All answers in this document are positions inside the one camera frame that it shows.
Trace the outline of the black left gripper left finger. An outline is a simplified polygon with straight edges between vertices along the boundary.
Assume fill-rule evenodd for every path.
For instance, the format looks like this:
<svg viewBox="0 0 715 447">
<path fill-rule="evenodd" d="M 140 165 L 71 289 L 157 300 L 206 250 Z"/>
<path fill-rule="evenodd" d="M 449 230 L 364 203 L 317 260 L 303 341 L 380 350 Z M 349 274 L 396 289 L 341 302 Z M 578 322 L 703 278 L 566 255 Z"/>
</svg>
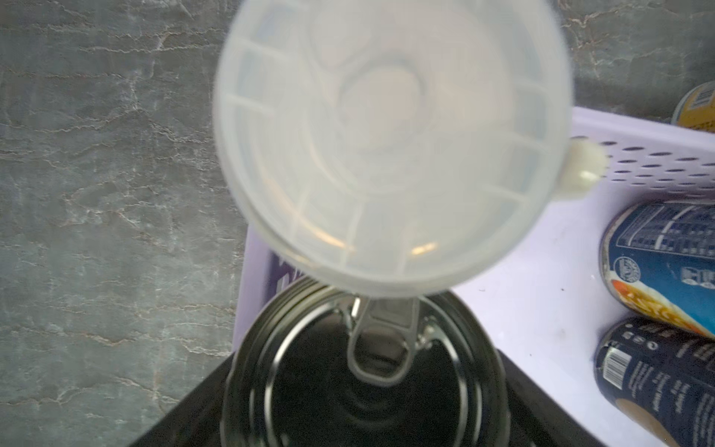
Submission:
<svg viewBox="0 0 715 447">
<path fill-rule="evenodd" d="M 220 422 L 223 397 L 232 363 L 232 357 L 225 359 L 169 413 L 130 446 L 221 446 Z"/>
</svg>

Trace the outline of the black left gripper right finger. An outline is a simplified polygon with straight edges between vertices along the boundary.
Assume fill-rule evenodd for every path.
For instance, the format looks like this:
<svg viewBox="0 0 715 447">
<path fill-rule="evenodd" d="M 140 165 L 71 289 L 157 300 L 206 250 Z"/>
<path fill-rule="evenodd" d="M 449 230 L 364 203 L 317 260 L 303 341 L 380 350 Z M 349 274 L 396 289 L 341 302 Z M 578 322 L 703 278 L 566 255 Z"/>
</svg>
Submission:
<svg viewBox="0 0 715 447">
<path fill-rule="evenodd" d="M 592 434 L 498 350 L 506 374 L 510 410 L 508 446 L 603 447 Z"/>
</svg>

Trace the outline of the dark labelled tin can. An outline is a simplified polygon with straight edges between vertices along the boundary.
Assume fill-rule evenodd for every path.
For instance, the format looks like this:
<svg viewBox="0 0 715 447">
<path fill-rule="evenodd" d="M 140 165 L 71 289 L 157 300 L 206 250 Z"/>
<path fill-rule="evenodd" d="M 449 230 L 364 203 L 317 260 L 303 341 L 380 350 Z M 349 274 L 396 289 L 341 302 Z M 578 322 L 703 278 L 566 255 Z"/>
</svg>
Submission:
<svg viewBox="0 0 715 447">
<path fill-rule="evenodd" d="M 631 317 L 594 355 L 601 394 L 668 446 L 714 445 L 714 341 Z"/>
</svg>

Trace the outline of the dark blue tin can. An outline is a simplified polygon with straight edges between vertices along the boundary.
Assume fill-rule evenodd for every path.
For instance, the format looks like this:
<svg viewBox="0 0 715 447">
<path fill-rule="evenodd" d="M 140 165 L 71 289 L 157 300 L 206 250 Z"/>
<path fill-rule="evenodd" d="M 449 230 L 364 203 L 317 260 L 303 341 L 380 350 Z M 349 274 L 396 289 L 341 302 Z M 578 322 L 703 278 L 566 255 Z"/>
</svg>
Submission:
<svg viewBox="0 0 715 447">
<path fill-rule="evenodd" d="M 506 375 L 451 292 L 350 294 L 303 278 L 244 335 L 226 380 L 225 446 L 505 446 Z"/>
</svg>

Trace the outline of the blue Progresso soup can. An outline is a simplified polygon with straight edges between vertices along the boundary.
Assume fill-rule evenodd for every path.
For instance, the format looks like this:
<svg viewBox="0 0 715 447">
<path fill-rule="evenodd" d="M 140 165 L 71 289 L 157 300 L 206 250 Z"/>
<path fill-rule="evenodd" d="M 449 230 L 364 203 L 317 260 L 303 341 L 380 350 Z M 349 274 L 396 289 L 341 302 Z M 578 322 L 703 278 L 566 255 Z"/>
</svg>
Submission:
<svg viewBox="0 0 715 447">
<path fill-rule="evenodd" d="M 603 282 L 625 307 L 714 336 L 714 201 L 651 200 L 622 210 L 601 238 Z"/>
</svg>

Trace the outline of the tall can with plastic lid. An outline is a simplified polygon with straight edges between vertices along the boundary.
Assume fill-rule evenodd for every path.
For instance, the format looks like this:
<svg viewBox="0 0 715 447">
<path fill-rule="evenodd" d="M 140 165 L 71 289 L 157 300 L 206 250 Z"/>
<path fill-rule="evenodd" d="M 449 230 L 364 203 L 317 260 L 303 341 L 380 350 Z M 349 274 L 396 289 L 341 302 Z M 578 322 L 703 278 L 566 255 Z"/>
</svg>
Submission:
<svg viewBox="0 0 715 447">
<path fill-rule="evenodd" d="M 608 166 L 546 1 L 244 1 L 214 83 L 228 189 L 307 275 L 407 298 L 489 269 Z"/>
</svg>

